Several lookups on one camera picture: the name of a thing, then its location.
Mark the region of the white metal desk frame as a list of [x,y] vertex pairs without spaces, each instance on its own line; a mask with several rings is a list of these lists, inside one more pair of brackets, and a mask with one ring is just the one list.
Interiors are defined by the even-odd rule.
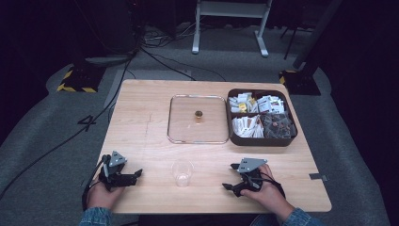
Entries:
[[195,13],[195,33],[191,52],[200,52],[200,19],[202,16],[220,16],[261,19],[260,28],[254,31],[261,56],[268,57],[269,53],[263,40],[265,24],[271,9],[273,0],[266,0],[265,3],[233,3],[197,0]]

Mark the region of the clear plastic cup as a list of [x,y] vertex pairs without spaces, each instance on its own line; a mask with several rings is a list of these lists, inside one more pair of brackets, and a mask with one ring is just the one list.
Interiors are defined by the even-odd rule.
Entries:
[[189,160],[178,159],[172,164],[171,171],[175,184],[180,187],[186,187],[190,184],[194,165]]

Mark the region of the pile of dark tea packets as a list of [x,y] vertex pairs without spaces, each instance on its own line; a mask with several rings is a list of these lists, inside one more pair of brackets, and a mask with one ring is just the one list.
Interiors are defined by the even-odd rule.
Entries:
[[296,127],[286,113],[262,114],[263,136],[265,138],[292,138]]

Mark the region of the black yellow striped stand base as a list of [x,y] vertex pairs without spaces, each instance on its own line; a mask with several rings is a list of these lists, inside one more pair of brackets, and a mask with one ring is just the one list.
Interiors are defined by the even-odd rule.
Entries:
[[301,71],[281,71],[279,72],[279,82],[291,95],[319,96],[321,94],[313,77],[303,75]]
[[99,90],[105,68],[88,66],[85,69],[71,66],[65,73],[57,91],[95,93]]

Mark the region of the person's left hand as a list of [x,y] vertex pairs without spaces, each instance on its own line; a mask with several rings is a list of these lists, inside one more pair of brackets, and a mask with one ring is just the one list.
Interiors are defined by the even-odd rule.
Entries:
[[87,207],[102,207],[111,210],[123,191],[124,187],[116,187],[108,191],[104,183],[95,181],[88,191]]

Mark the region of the pile of white black sachets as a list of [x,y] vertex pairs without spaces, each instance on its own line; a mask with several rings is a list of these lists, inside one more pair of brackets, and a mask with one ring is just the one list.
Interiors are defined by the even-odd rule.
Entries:
[[285,111],[284,102],[278,96],[266,95],[257,100],[260,113],[283,113]]

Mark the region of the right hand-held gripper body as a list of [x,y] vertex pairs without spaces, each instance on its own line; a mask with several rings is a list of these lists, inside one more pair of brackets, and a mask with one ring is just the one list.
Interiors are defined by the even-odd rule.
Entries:
[[238,165],[237,172],[241,175],[242,182],[235,186],[235,195],[241,196],[241,191],[247,189],[250,191],[259,191],[263,185],[259,166],[266,164],[266,159],[260,158],[243,158]]

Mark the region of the square glass lid with knob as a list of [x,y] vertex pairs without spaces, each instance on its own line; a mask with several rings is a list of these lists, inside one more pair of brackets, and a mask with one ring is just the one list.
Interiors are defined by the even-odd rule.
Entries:
[[170,100],[168,139],[175,144],[223,144],[229,139],[225,99],[177,94]]

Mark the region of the pile of white yellow sachets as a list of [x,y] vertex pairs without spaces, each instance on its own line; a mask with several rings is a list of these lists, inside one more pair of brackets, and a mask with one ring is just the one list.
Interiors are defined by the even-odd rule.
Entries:
[[229,104],[232,113],[258,113],[258,104],[251,92],[230,97]]

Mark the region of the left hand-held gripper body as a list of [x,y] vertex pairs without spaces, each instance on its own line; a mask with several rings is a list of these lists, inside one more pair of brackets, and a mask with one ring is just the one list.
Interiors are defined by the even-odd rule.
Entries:
[[122,174],[127,158],[114,151],[112,154],[105,154],[102,157],[103,166],[99,174],[99,181],[105,184],[108,191],[112,187],[125,187],[129,179],[137,179],[133,174]]

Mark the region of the dark brown compartment box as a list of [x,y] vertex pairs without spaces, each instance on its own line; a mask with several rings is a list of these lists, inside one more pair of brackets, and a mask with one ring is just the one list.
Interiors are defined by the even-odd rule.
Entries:
[[285,147],[285,146],[290,145],[296,136],[292,137],[292,138],[265,138],[265,137],[263,137],[263,138],[252,138],[252,137],[246,138],[246,137],[239,137],[233,132],[231,121],[234,118],[241,118],[241,117],[245,117],[245,116],[253,117],[256,115],[259,115],[261,118],[262,114],[269,113],[269,112],[260,113],[259,109],[258,109],[258,113],[232,113],[230,104],[229,104],[229,98],[237,96],[239,93],[244,93],[244,92],[251,92],[252,96],[256,99],[256,101],[266,95],[280,97],[281,100],[284,102],[284,107],[285,107],[285,111],[283,113],[286,113],[295,125],[292,111],[287,103],[287,98],[282,92],[277,91],[277,90],[272,90],[272,89],[231,89],[228,93],[228,101],[227,101],[228,127],[229,127],[229,136],[230,136],[231,142],[234,143],[235,145],[239,145],[239,146]]

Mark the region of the person's right hand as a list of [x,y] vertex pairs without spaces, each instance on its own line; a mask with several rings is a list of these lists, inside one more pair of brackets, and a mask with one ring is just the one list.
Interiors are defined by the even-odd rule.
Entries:
[[241,194],[258,202],[267,211],[275,214],[279,220],[285,221],[295,208],[286,201],[278,188],[270,183],[273,174],[269,166],[263,164],[259,166],[259,171],[264,178],[262,188],[257,192],[243,189]]

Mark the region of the pile of white stick packets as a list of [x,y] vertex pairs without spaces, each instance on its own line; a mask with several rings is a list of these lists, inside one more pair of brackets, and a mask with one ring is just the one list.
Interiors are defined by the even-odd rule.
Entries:
[[234,118],[232,130],[239,137],[263,138],[263,124],[259,115]]

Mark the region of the black tripod legs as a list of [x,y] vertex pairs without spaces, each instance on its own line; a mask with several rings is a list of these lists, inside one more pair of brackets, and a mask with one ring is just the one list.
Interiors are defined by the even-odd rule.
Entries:
[[286,51],[285,51],[285,54],[284,54],[283,59],[284,59],[284,60],[287,59],[287,57],[288,57],[288,55],[289,55],[289,53],[290,53],[291,47],[292,47],[292,45],[293,45],[293,43],[294,43],[296,33],[297,33],[298,31],[299,31],[299,32],[312,33],[312,31],[313,31],[314,29],[315,29],[315,28],[312,27],[312,26],[300,26],[300,27],[296,27],[296,28],[286,27],[286,28],[284,29],[284,31],[282,32],[282,34],[280,35],[279,38],[282,39],[282,38],[286,35],[286,33],[287,33],[289,30],[292,31],[292,36],[291,36],[291,38],[289,39],[288,47],[287,47],[287,49],[286,49]]

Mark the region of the grey metal stand post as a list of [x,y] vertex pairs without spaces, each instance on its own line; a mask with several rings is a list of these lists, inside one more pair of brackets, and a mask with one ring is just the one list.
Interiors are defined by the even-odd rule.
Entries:
[[339,5],[343,0],[330,0],[330,2],[323,8],[323,11],[318,14],[318,21],[315,28],[311,32],[308,42],[305,44],[303,50],[298,54],[293,63],[296,69],[299,69],[301,65],[307,61],[311,55],[312,49],[316,46],[316,43],[321,38],[324,30],[327,28],[328,23],[331,21]]

